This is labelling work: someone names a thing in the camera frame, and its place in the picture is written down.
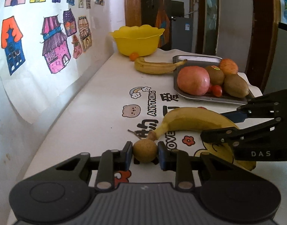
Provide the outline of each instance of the scalloped bowl rim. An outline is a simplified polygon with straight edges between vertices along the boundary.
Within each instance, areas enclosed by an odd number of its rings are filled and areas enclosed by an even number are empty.
[[[157,27],[152,27],[151,25],[142,25],[142,26],[132,26],[132,27],[129,27],[129,26],[122,26],[121,28],[119,28],[118,30],[116,30],[116,31],[120,31],[122,28],[138,28],[138,29],[140,29],[141,27],[149,27],[149,28],[157,28]],[[156,34],[156,35],[152,35],[152,36],[149,36],[149,37],[141,37],[141,38],[136,38],[136,39],[134,39],[134,38],[130,38],[130,37],[119,37],[119,36],[114,36],[114,33],[116,32],[116,31],[113,31],[113,32],[110,32],[110,34],[111,34],[111,36],[113,37],[113,38],[115,38],[115,39],[130,39],[130,40],[139,40],[139,39],[147,39],[147,38],[152,38],[152,37],[155,37],[155,36],[161,36],[163,33],[164,33],[164,31],[165,31],[165,29],[159,29],[159,28],[157,28],[157,30],[158,30],[158,34]]]

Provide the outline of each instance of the yellow banana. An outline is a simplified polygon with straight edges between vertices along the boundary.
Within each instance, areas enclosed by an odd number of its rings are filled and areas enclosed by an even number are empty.
[[[190,130],[201,132],[203,130],[227,127],[238,128],[231,120],[216,112],[196,107],[180,107],[168,112],[164,116],[161,125],[154,131],[149,132],[147,139],[155,141],[170,131]],[[204,146],[206,149],[197,151],[195,156],[199,156],[202,152],[209,152],[248,170],[252,170],[256,167],[256,162],[234,160],[232,150],[227,143],[218,146],[204,143]]]
[[[137,71],[149,74],[164,74],[173,72],[178,66],[186,63],[186,59],[178,63],[150,63],[144,58],[137,58],[134,62],[134,67]]]

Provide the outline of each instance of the white tablecloth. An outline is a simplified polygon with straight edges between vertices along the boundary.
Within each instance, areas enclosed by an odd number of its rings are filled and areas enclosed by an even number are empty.
[[[175,55],[192,54],[158,49],[156,53],[146,57],[146,61],[172,62]],[[256,97],[261,95],[257,87],[250,86],[250,90]],[[151,101],[148,102],[149,97],[152,99],[154,96],[156,107]],[[172,75],[157,76],[137,72],[128,57],[115,53],[60,116],[31,162],[25,178],[80,152],[99,156],[108,149],[121,150],[127,141],[135,143],[138,140],[128,129],[139,131],[138,134],[143,136],[161,123],[165,111],[170,111],[173,107],[192,106],[206,107],[218,113],[234,111],[238,107],[233,104],[185,100],[174,91]],[[264,119],[247,119],[238,126],[246,128],[263,121]],[[199,133],[191,131],[170,133],[159,140],[164,141],[168,147],[177,146],[189,155],[204,148]],[[163,172],[159,165],[153,163],[132,163],[130,171],[116,174],[116,181],[174,183],[175,179],[174,172]],[[280,225],[287,225],[287,162],[258,162],[253,173],[270,180],[281,191],[282,203],[275,220]],[[94,185],[95,177],[96,172],[93,172],[91,186]],[[8,224],[14,221],[11,214]]]

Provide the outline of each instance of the yellow bowl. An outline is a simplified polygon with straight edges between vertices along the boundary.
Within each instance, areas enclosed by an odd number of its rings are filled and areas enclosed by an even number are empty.
[[[115,39],[120,53],[130,56],[131,53],[137,52],[140,57],[143,57],[156,51],[163,32],[164,29],[142,25],[140,27],[123,26],[110,34]]]

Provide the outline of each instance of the metal tray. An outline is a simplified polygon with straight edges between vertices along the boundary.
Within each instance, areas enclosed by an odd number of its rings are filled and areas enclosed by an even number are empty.
[[[206,93],[203,96],[193,96],[183,92],[182,90],[179,89],[177,85],[177,76],[181,68],[186,66],[199,66],[203,68],[209,65],[218,66],[222,58],[216,56],[206,56],[206,55],[199,55],[199,56],[178,55],[173,57],[173,63],[177,63],[184,59],[187,59],[187,62],[184,65],[177,67],[177,69],[174,71],[174,89],[179,95],[183,96],[185,99],[193,101],[211,101],[211,102],[245,105],[247,103],[247,99],[254,98],[254,95],[252,94],[251,91],[245,98],[242,99],[230,96],[227,93],[223,93],[221,97],[217,98],[213,96],[211,93]]]

